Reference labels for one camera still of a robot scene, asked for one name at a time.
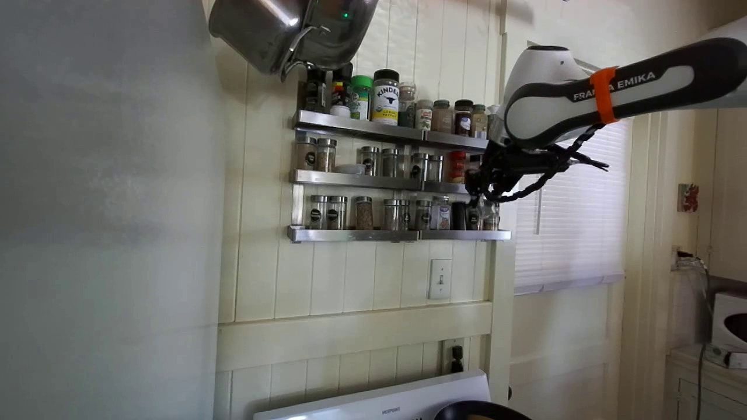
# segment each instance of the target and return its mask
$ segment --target stainless steel pot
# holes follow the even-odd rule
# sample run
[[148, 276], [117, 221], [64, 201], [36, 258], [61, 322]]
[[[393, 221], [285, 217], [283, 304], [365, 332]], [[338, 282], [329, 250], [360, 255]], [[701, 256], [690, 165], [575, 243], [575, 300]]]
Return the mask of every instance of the stainless steel pot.
[[218, 0], [210, 33], [262, 73], [351, 63], [378, 0]]

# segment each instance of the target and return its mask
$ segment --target white appliance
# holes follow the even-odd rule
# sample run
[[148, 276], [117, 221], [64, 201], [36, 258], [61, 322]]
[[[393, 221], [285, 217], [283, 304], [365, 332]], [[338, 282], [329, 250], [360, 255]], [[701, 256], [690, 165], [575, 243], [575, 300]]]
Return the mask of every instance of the white appliance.
[[432, 420], [444, 405], [466, 399], [490, 402], [486, 374], [465, 370], [455, 376], [439, 376], [277, 410], [263, 410], [256, 413], [254, 420]]
[[747, 297], [716, 293], [711, 346], [723, 353], [747, 353]]

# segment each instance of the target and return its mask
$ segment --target outlet cover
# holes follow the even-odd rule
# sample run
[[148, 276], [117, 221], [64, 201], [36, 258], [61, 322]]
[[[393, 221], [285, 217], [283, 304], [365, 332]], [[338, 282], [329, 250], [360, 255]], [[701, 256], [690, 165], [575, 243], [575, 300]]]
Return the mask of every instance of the outlet cover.
[[429, 261], [429, 300], [445, 300], [450, 299], [450, 261], [449, 258], [432, 258]]

